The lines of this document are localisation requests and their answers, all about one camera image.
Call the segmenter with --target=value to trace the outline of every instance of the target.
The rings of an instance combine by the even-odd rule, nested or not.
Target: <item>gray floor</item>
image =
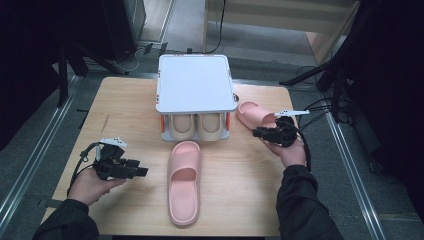
[[[168,42],[168,50],[185,51],[187,48],[193,48],[194,51],[201,50],[204,13],[202,11],[204,11],[202,1],[175,1],[163,37],[163,42]],[[217,31],[214,32],[217,28],[216,23],[209,25],[208,49],[213,49],[218,39]],[[217,53],[229,57],[235,82],[278,86],[278,81],[289,80],[298,72],[306,71],[308,67],[304,66],[316,64],[303,32],[234,24],[225,24],[223,29],[223,41]],[[129,77],[155,77],[158,54],[158,50],[146,55],[140,52],[138,65],[135,58],[129,58],[119,64],[127,69],[138,66],[129,73]],[[40,156],[40,166],[1,239],[30,239],[39,225],[45,208],[37,205],[40,200],[48,199],[53,194],[78,137],[78,127],[85,117],[85,114],[78,112],[77,109],[89,109],[102,79],[111,75],[95,64],[90,63],[89,67],[90,73],[85,79],[73,80],[76,91],[69,110],[57,127],[45,154]],[[295,109],[304,108],[322,97],[322,93],[307,83],[301,83],[289,91]],[[12,188],[25,164],[32,160],[31,153],[57,109],[55,107],[57,100],[58,93],[55,92],[21,128],[12,142],[1,151],[0,161],[4,166],[0,169],[4,177],[0,185],[2,199]],[[319,113],[302,119],[302,122],[306,123],[317,114]],[[377,176],[369,171],[368,156],[355,134],[354,126],[340,124],[336,126],[337,130],[340,132],[334,133],[331,118],[324,117],[306,128],[304,134],[311,146],[313,173],[320,182],[319,197],[330,209],[330,214],[344,237],[424,239],[423,224],[407,198],[405,188],[390,176]],[[340,138],[340,135],[337,134],[342,134],[343,142],[348,146],[348,154],[343,146],[338,145],[335,136]],[[367,217],[363,214],[358,201],[359,195],[352,185],[358,183],[351,178],[352,168],[357,171],[360,177],[359,183],[363,184],[363,190],[369,197],[371,206],[366,207],[371,207],[377,216],[377,222],[371,224],[377,223],[380,226],[370,227]],[[375,229],[382,231],[380,235],[377,234],[379,236],[377,238],[371,231]],[[102,239],[110,239],[110,236],[102,236]]]
[[[144,0],[146,21],[140,36],[141,41],[160,43],[168,24],[173,0]]]

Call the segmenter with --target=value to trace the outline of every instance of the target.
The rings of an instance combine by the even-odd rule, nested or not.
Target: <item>person's left hand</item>
[[[102,195],[110,192],[110,189],[125,182],[126,179],[101,180],[93,168],[87,168],[78,174],[69,191],[68,199],[74,199],[90,206]]]

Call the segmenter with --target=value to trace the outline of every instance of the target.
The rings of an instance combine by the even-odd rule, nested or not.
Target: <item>white lid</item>
[[[231,112],[236,107],[226,56],[185,54],[159,58],[158,112]]]

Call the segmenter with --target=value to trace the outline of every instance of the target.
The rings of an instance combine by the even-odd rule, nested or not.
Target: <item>table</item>
[[[90,206],[90,216],[101,234],[278,236],[275,204],[284,167],[260,139],[252,137],[234,112],[230,114],[228,139],[199,142],[203,166],[197,222],[186,228],[171,223],[166,174],[176,143],[161,137],[156,87],[156,80],[103,80],[52,198],[66,198],[82,150],[101,138],[121,137],[128,143],[123,157],[140,160],[140,166],[149,172],[144,178],[128,180]],[[283,87],[234,84],[234,89],[240,101],[255,101],[272,111],[292,109],[288,90]],[[94,155],[95,151],[90,152],[89,163]],[[53,210],[48,208],[44,219]]]
[[[203,51],[208,21],[221,21],[223,2],[206,0]],[[354,0],[228,0],[224,22],[304,31],[321,64],[340,37],[348,34],[359,4]]]

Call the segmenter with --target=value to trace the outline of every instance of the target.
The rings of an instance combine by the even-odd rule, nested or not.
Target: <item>black stand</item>
[[[346,37],[345,41],[343,42],[340,49],[337,51],[333,58],[323,63],[321,66],[315,67],[309,70],[308,72],[303,73],[300,76],[297,76],[289,81],[279,82],[279,84],[293,86],[312,76],[315,76],[316,74],[324,72],[321,78],[318,80],[316,86],[318,91],[323,92],[328,90],[334,83],[334,92],[331,103],[331,114],[337,123],[340,122],[340,119],[338,118],[339,100],[342,89],[342,83],[346,80],[345,68],[347,64],[350,64],[348,62],[348,59],[351,59],[352,55],[355,52],[355,48],[358,47],[358,36],[361,34],[362,30],[366,26],[366,23],[374,12],[374,9],[375,6],[369,7],[366,6],[366,3],[361,3],[351,32]]]
[[[65,100],[68,98],[68,70],[67,62],[71,65],[75,74],[78,76],[87,76],[88,67],[83,60],[83,56],[91,58],[93,61],[97,62],[99,65],[103,66],[107,70],[115,74],[128,74],[122,72],[103,58],[97,56],[91,51],[85,49],[82,46],[77,45],[76,43],[70,43],[67,39],[62,39],[59,49],[59,102],[58,107],[61,107]]]

